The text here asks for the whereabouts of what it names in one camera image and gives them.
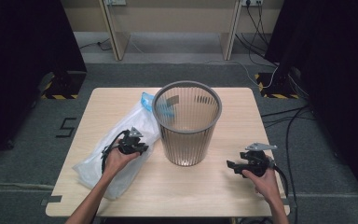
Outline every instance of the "black curtain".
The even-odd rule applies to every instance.
[[[49,72],[87,71],[61,1],[0,1],[0,147]]]
[[[358,180],[358,1],[306,2],[284,1],[266,58],[301,71],[321,127]]]

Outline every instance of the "trash can rim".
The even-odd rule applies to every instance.
[[[177,130],[177,129],[168,127],[161,122],[161,120],[159,119],[159,117],[156,114],[156,110],[154,109],[156,107],[157,99],[165,91],[168,91],[168,90],[170,90],[172,88],[176,88],[176,87],[198,87],[198,88],[201,88],[201,89],[207,91],[208,93],[210,93],[212,95],[212,97],[215,99],[215,101],[218,104],[218,111],[217,111],[216,117],[213,119],[213,121],[208,126],[206,126],[205,128],[197,129],[197,130],[193,130],[193,131],[181,131],[181,130]],[[219,95],[217,95],[217,93],[211,87],[209,87],[203,83],[197,82],[197,81],[182,80],[182,81],[175,81],[173,83],[170,83],[170,84],[162,87],[156,93],[156,95],[153,99],[153,103],[152,103],[152,111],[153,111],[153,115],[154,115],[156,121],[158,122],[158,124],[163,126],[165,129],[168,129],[175,133],[182,133],[182,134],[200,133],[200,132],[204,132],[205,130],[208,130],[211,127],[213,127],[216,124],[216,122],[219,120],[220,115],[222,114],[222,101],[220,100]]]

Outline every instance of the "power outlet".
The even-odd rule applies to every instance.
[[[105,3],[109,6],[126,6],[126,0],[105,0]]]
[[[246,7],[246,1],[247,0],[243,0],[242,1],[242,5]],[[251,4],[249,5],[250,7],[258,7],[258,6],[262,6],[264,0],[250,0]]]

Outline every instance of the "black controller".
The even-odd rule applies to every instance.
[[[143,152],[147,151],[149,146],[145,143],[139,143],[141,141],[140,137],[143,137],[142,134],[135,128],[132,128],[130,131],[124,131],[123,139],[118,141],[118,150],[126,155],[134,152],[139,152],[142,155]]]
[[[235,174],[242,175],[243,178],[246,178],[246,176],[242,174],[243,170],[248,170],[252,172],[254,175],[262,176],[266,172],[267,168],[269,167],[273,168],[275,166],[275,161],[272,160],[270,157],[266,156],[266,154],[263,151],[264,149],[257,148],[266,145],[253,144],[253,146],[256,147],[249,146],[246,148],[249,149],[249,151],[240,152],[241,159],[247,160],[248,163],[236,164],[233,161],[227,161],[228,168],[233,169]]]

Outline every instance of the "gray carpet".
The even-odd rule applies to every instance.
[[[76,130],[68,138],[57,138],[56,135],[68,134],[67,130],[60,130],[65,118],[76,118],[68,120],[67,125],[77,127],[95,88],[162,87],[177,80],[188,79],[211,87],[251,87],[262,115],[307,104],[304,99],[261,97],[243,67],[237,64],[87,64],[87,67],[89,71],[77,99],[39,100],[17,132],[15,147],[0,151],[0,223],[65,221],[64,218],[46,216],[44,201],[58,178]],[[251,76],[271,70],[260,66],[247,68]],[[287,176],[285,136],[289,121],[269,121],[293,116],[295,113],[263,118],[269,142],[281,148],[274,152],[274,157]],[[311,111],[305,109],[301,117],[292,123],[289,133],[289,156],[296,187],[298,223],[358,223],[356,179],[349,167],[335,157]],[[24,188],[2,186],[10,183],[29,185]],[[289,189],[290,203],[295,205],[290,183]],[[290,214],[289,218],[293,223],[294,214]]]

